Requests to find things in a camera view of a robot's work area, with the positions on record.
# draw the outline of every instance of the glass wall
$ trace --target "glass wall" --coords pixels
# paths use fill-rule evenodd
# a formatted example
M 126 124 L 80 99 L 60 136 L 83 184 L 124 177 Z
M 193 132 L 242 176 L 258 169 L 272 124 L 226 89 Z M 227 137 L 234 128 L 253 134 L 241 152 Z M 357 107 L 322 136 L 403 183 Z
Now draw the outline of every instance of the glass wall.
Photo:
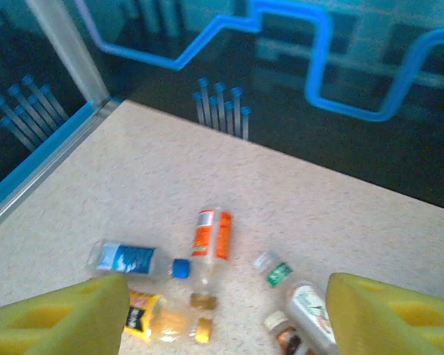
M 199 78 L 240 87 L 249 140 L 444 207 L 444 0 L 66 4 L 113 95 L 198 121 Z
M 0 0 L 0 181 L 84 104 L 24 0 Z

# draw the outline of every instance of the countertop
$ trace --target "countertop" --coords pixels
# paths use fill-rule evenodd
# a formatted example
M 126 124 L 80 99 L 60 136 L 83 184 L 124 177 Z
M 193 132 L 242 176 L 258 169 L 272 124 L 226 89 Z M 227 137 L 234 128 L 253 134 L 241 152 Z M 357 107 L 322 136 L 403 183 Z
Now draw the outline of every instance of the countertop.
M 444 298 L 444 209 L 125 101 L 0 225 L 0 306 L 86 280 L 102 238 L 187 257 L 212 202 L 235 229 L 211 344 L 124 334 L 120 354 L 279 354 L 261 323 L 280 295 L 252 266 L 267 249 L 323 288 L 345 271 Z M 189 301 L 183 280 L 135 287 Z

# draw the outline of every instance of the blue light strip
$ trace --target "blue light strip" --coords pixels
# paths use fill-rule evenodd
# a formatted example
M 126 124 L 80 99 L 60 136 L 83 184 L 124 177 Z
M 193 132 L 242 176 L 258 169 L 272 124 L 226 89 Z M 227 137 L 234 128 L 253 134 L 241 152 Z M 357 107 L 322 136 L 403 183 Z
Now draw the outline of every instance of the blue light strip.
M 410 47 L 403 64 L 382 103 L 380 111 L 375 112 L 328 100 L 320 96 L 320 87 L 322 85 L 333 31 L 331 17 L 322 7 L 283 0 L 252 0 L 249 4 L 248 18 L 227 15 L 216 16 L 198 35 L 198 37 L 196 37 L 196 39 L 181 53 L 179 58 L 173 60 L 160 55 L 141 52 L 139 50 L 105 42 L 93 21 L 85 0 L 75 0 L 75 2 L 95 45 L 102 51 L 172 70 L 181 70 L 184 68 L 186 64 L 188 64 L 224 28 L 240 30 L 248 33 L 259 33 L 262 28 L 263 13 L 300 18 L 309 21 L 316 29 L 316 36 L 314 38 L 311 61 L 309 63 L 309 71 L 306 80 L 306 99 L 312 105 L 321 109 L 371 122 L 387 121 L 397 113 L 409 91 L 414 77 L 421 69 L 431 48 L 438 44 L 444 44 L 444 28 L 432 30 L 420 36 Z
M 95 109 L 91 103 L 83 105 L 69 120 L 54 132 L 42 145 L 40 145 L 28 158 L 23 160 L 0 183 L 0 203 L 24 182 L 68 137 L 80 127 Z

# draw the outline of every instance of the green label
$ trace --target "green label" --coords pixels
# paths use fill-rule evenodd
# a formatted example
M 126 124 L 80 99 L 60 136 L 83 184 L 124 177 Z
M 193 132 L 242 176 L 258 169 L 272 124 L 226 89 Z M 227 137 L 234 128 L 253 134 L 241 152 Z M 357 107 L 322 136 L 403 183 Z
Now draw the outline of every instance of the green label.
M 288 264 L 281 263 L 276 268 L 274 268 L 272 272 L 269 273 L 266 281 L 268 281 L 272 287 L 276 287 L 278 283 L 283 281 L 284 278 L 291 274 L 292 271 L 293 270 L 289 267 Z

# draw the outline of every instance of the plastic bottle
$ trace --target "plastic bottle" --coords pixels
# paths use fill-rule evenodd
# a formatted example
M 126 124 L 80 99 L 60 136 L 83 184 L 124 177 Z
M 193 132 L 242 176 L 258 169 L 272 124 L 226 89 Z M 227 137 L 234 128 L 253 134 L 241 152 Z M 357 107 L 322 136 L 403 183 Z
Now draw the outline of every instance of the plastic bottle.
M 191 306 L 212 310 L 217 287 L 229 259 L 232 214 L 219 205 L 205 206 L 198 214 L 191 259 Z
M 311 345 L 301 339 L 292 322 L 282 311 L 270 314 L 263 324 L 268 332 L 276 337 L 282 355 L 316 355 Z
M 188 260 L 173 260 L 161 248 L 125 245 L 108 240 L 99 240 L 94 244 L 87 259 L 87 267 L 96 276 L 121 272 L 152 280 L 167 280 L 171 277 L 186 279 L 190 273 Z
M 255 268 L 286 300 L 286 313 L 300 326 L 299 332 L 319 354 L 338 354 L 326 310 L 325 295 L 312 281 L 297 276 L 273 251 L 263 253 Z
M 146 342 L 208 343 L 212 321 L 198 318 L 188 306 L 160 294 L 130 292 L 125 331 Z

